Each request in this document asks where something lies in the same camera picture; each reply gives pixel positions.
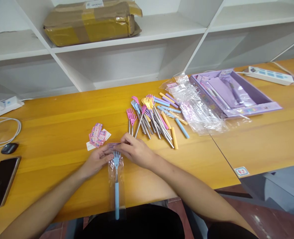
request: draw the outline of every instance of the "phone screen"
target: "phone screen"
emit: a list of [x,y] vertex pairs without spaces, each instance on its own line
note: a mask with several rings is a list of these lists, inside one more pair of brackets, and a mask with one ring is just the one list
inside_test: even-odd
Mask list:
[[5,203],[19,161],[20,157],[16,157],[2,160],[0,162],[0,206],[2,206]]

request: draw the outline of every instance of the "yellow table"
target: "yellow table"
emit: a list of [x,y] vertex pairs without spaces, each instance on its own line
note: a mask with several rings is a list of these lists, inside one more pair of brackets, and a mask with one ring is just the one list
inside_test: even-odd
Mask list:
[[[116,87],[26,101],[5,117],[19,119],[22,131],[15,139],[20,146],[12,155],[0,153],[0,160],[22,156],[7,201],[0,208],[0,233],[31,203],[77,169],[91,153],[86,149],[88,134],[97,123],[112,136],[107,143],[119,142],[128,130],[126,109],[131,96],[139,99],[151,93],[158,96],[164,81]],[[179,150],[153,135],[146,143],[170,162],[187,170],[214,189],[239,184],[233,170],[210,136],[192,133],[185,139],[176,123]],[[15,122],[0,125],[0,141],[16,129]],[[126,207],[175,197],[173,190],[158,176],[129,160],[124,162]],[[108,171],[104,167],[71,197],[55,221],[102,213],[110,210]]]
[[[294,74],[294,59],[279,63]],[[273,63],[255,66],[285,73]],[[245,167],[250,175],[294,166],[294,85],[283,86],[250,76],[245,78],[283,109],[253,116],[251,123],[214,135],[214,141],[232,168]]]

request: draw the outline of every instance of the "computer mouse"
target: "computer mouse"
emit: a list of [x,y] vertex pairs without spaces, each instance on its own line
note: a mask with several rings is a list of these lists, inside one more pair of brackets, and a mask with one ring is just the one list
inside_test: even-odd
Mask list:
[[17,143],[8,143],[4,145],[4,147],[1,150],[2,154],[11,154],[14,153],[15,150],[17,149],[18,144]]

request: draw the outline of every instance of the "power cord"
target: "power cord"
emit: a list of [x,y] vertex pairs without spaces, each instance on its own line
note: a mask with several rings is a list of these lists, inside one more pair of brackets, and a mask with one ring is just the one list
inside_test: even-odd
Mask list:
[[33,98],[22,99],[21,101],[25,101],[25,100],[33,100]]
[[0,123],[5,122],[5,121],[8,121],[8,120],[14,120],[14,121],[17,122],[17,125],[18,125],[17,126],[17,130],[16,130],[16,133],[15,133],[15,135],[11,139],[9,139],[8,141],[0,142],[0,144],[1,144],[0,147],[3,147],[7,143],[12,142],[15,139],[15,137],[21,132],[22,123],[18,119],[14,119],[14,118],[0,117],[0,119],[4,119],[4,120],[1,120]]

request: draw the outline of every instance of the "open box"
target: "open box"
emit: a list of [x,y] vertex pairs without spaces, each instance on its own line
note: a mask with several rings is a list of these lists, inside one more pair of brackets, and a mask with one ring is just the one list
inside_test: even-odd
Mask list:
[[197,86],[200,97],[227,119],[282,109],[233,69],[191,75],[189,81]]

